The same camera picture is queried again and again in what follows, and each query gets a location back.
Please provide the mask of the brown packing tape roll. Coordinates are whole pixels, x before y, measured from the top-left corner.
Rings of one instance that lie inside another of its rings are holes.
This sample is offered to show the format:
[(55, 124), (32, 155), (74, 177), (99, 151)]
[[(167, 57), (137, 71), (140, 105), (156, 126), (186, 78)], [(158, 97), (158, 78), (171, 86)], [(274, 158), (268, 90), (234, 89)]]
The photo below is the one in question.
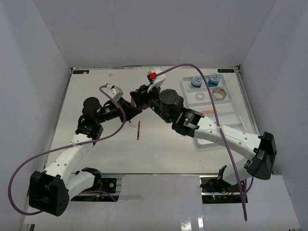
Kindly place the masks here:
[(223, 88), (213, 88), (212, 95), (216, 101), (223, 101), (227, 97), (227, 93)]

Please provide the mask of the orange eraser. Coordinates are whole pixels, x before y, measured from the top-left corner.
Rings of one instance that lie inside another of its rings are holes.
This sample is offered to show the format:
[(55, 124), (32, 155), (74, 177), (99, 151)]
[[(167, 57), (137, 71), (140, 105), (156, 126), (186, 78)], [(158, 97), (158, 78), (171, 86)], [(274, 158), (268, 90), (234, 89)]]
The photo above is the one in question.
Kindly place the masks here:
[(131, 97), (131, 106), (132, 107), (136, 107), (135, 101), (134, 101), (134, 99), (132, 97)]

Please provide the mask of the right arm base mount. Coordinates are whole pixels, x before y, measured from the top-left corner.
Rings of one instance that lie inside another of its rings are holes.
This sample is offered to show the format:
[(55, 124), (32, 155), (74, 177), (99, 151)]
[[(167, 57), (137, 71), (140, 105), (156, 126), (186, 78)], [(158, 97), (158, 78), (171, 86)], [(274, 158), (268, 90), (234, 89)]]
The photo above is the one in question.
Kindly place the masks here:
[(240, 204), (240, 190), (237, 184), (231, 185), (222, 180), (226, 166), (223, 166), (216, 177), (200, 177), (200, 188), (203, 204)]

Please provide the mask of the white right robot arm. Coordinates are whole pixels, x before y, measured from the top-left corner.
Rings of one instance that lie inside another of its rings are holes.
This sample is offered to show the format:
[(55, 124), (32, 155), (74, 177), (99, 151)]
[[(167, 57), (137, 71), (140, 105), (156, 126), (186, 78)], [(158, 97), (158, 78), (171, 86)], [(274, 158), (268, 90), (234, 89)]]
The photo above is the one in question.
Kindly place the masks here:
[(171, 128), (182, 136), (202, 139), (226, 147), (242, 156), (235, 165), (224, 165), (215, 180), (205, 184), (212, 192), (228, 192), (238, 181), (254, 177), (269, 180), (277, 154), (274, 136), (250, 134), (228, 126), (218, 125), (201, 112), (185, 108), (183, 98), (175, 90), (160, 90), (142, 85), (130, 92), (139, 109), (152, 109)]

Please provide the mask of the clear tape roll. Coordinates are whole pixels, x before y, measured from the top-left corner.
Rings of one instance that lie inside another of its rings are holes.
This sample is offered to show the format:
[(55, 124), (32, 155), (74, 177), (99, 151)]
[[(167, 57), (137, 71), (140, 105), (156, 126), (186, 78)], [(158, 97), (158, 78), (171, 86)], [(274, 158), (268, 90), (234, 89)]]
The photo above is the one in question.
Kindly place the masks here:
[(202, 92), (197, 92), (196, 95), (195, 95), (195, 98), (196, 98), (196, 100), (198, 100), (198, 101), (202, 101), (202, 100), (204, 100), (204, 98), (205, 98), (205, 94), (202, 93)]

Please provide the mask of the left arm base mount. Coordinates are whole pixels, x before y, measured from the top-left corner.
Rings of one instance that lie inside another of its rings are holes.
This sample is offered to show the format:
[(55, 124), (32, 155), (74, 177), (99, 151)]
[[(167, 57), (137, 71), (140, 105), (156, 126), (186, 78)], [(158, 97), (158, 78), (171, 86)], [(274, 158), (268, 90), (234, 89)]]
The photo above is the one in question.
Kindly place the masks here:
[(120, 194), (121, 180), (115, 176), (102, 174), (95, 168), (86, 167), (82, 173), (90, 173), (94, 176), (93, 186), (76, 195), (71, 201), (77, 202), (117, 202)]

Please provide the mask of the orange pink highlighter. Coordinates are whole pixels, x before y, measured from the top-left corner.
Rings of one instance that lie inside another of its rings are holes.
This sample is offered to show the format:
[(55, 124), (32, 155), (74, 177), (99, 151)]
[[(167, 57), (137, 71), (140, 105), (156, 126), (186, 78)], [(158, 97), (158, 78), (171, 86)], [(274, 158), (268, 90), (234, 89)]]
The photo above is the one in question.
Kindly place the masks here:
[(207, 115), (207, 114), (214, 114), (214, 110), (206, 110), (206, 111), (203, 111), (202, 112), (204, 115)]

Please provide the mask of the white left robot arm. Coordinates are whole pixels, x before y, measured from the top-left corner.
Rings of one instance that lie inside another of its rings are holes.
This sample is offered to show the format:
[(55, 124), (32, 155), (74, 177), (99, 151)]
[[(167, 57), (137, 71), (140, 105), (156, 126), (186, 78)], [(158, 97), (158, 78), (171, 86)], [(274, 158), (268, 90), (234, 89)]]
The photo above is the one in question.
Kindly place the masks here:
[(74, 173), (76, 165), (95, 145), (103, 127), (102, 123), (114, 118), (122, 122), (131, 120), (142, 110), (120, 98), (118, 104), (107, 101), (101, 105), (95, 97), (83, 102), (82, 115), (71, 141), (71, 147), (42, 172), (35, 171), (30, 177), (29, 205), (43, 212), (60, 216), (67, 208), (70, 199), (83, 191), (97, 192), (102, 187), (101, 172), (86, 167)]

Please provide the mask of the blue tape roll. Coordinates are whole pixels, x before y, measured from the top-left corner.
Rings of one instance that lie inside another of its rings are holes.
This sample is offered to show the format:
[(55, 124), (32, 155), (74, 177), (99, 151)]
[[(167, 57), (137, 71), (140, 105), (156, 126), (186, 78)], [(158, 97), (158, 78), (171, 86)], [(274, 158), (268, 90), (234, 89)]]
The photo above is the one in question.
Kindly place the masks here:
[(208, 79), (208, 85), (210, 87), (217, 87), (221, 80), (221, 76), (217, 73), (212, 73)]
[(201, 76), (193, 76), (191, 79), (191, 86), (193, 88), (201, 88), (203, 83), (203, 78)]

